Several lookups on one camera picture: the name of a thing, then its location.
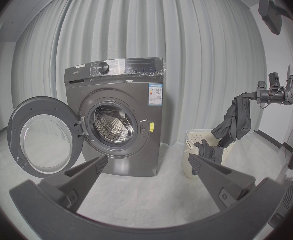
dark gray clothing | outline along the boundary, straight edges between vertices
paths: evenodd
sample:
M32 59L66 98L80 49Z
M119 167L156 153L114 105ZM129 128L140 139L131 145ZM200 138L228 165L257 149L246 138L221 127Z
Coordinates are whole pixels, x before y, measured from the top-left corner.
M202 144L199 142L194 143L194 146L199 148L199 155L212 160L218 164L222 162L223 148L219 146L210 146L206 140L202 140Z
M218 146L226 148L236 139L240 140L251 130L250 100L237 96L227 110L224 121L214 128L211 133L219 139Z

control panel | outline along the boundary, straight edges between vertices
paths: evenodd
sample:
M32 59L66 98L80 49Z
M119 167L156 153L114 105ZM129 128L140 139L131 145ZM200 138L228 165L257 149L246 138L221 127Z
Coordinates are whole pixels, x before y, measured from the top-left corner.
M162 58L117 58L67 68L64 82L75 84L86 78L118 75L154 75L164 73Z

laundry basket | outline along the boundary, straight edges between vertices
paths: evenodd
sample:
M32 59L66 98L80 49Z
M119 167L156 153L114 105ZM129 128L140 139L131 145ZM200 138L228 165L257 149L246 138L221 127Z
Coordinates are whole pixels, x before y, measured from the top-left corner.
M182 168L184 174L188 178L197 178L197 175L192 174L192 166L189 163L189 154L199 154L199 149L194 146L194 143L202 143L202 139L205 139L210 146L216 146L220 139L216 139L211 133L212 129L202 129L202 130L187 130L185 133L185 146L182 157ZM222 164L227 159L230 154L235 142L231 143L227 148L223 149L222 154Z

washing machine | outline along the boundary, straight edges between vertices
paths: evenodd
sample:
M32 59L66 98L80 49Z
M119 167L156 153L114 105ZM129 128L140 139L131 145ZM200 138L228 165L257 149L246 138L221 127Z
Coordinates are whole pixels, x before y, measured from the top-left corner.
M86 161L107 154L104 173L156 176L163 74L162 58L110 59L66 69L68 105L41 96L14 110L8 143L15 161L29 174L43 178L72 167L80 152ZM46 146L26 144L27 139L43 136ZM43 154L53 149L49 159L57 161L41 165Z

energy label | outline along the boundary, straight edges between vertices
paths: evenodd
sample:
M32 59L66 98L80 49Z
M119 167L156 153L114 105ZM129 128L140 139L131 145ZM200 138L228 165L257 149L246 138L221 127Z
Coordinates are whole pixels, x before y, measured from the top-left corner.
M149 84L149 106L162 106L162 83Z

